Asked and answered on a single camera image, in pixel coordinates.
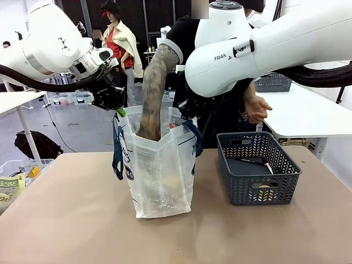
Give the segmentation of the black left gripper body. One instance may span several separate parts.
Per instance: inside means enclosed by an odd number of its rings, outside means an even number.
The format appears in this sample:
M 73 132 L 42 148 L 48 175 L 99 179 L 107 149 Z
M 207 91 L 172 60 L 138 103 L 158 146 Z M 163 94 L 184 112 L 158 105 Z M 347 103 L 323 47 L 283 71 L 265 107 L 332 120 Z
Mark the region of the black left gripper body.
M 127 75 L 121 67 L 92 82 L 87 89 L 93 94 L 92 104 L 104 110 L 118 110 L 127 106 Z

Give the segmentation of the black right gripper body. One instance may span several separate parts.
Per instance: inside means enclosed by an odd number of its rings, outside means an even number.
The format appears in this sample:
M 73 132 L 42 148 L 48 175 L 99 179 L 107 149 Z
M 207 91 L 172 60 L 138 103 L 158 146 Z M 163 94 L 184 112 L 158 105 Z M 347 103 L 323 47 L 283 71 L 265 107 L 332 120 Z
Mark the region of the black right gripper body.
M 175 107 L 177 109 L 190 108 L 200 118 L 204 114 L 204 102 L 193 92 L 185 79 L 184 71 L 177 73 L 177 89 L 175 91 Z

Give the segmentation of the person's left hand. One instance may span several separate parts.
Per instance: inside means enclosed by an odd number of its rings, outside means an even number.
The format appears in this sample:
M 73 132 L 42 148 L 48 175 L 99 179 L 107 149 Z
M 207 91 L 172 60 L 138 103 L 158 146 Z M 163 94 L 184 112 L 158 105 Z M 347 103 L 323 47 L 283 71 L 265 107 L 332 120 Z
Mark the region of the person's left hand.
M 267 112 L 272 110 L 265 99 L 257 95 L 245 99 L 244 106 L 251 124 L 262 123 L 268 117 Z

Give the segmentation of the person's right hand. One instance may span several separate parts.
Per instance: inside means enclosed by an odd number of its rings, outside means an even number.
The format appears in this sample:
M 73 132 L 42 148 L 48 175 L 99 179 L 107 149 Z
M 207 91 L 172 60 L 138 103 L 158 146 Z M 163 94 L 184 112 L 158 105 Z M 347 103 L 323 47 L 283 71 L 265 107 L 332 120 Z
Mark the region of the person's right hand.
M 136 135 L 141 138 L 159 141 L 161 138 L 160 118 L 155 116 L 142 116 L 140 127 Z

